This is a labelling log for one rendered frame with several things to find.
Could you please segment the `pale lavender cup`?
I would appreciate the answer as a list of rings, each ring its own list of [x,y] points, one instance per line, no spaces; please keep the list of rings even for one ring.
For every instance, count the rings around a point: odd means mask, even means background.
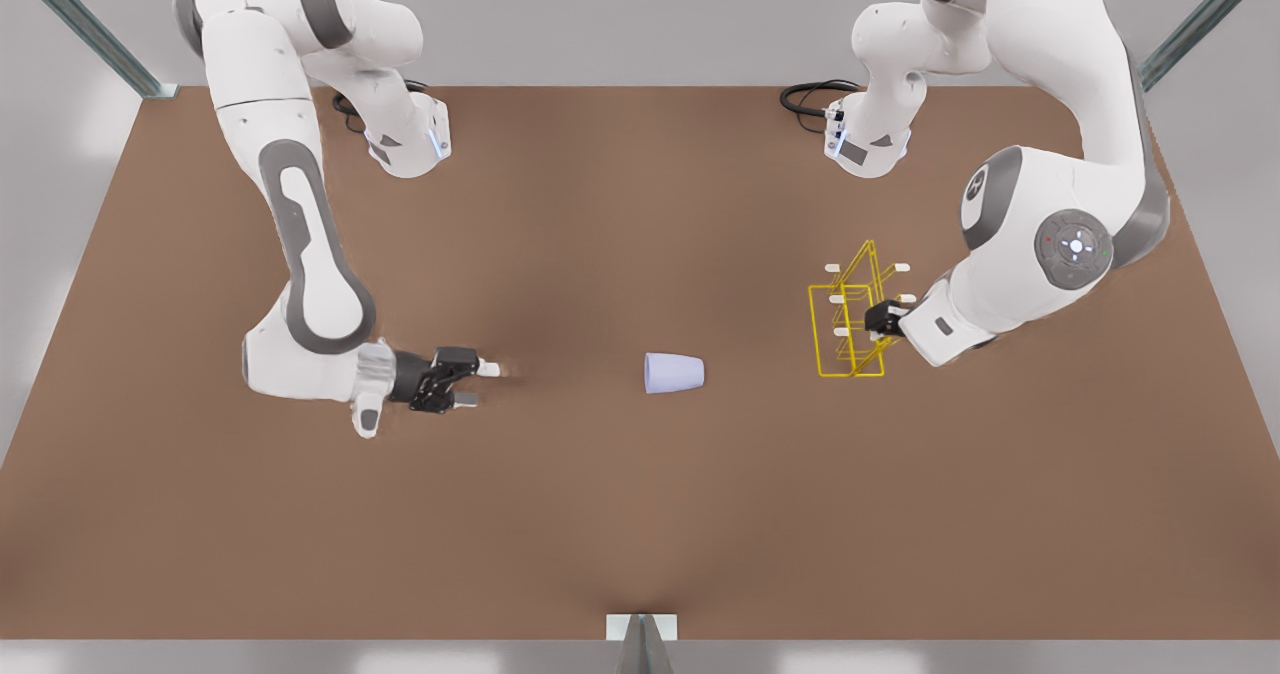
[[[705,364],[692,356],[672,352],[646,352],[644,359],[645,393],[680,393],[701,388]]]

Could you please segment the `silver frame post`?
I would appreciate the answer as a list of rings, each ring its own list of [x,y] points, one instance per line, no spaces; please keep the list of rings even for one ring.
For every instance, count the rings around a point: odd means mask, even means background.
[[[1202,0],[1138,68],[1148,92],[1212,32],[1243,0]]]
[[[73,31],[131,90],[147,100],[168,100],[180,86],[163,83],[120,42],[82,0],[40,0]]]
[[[676,614],[608,614],[605,639],[618,641],[614,674],[675,674],[667,643],[678,638]]]

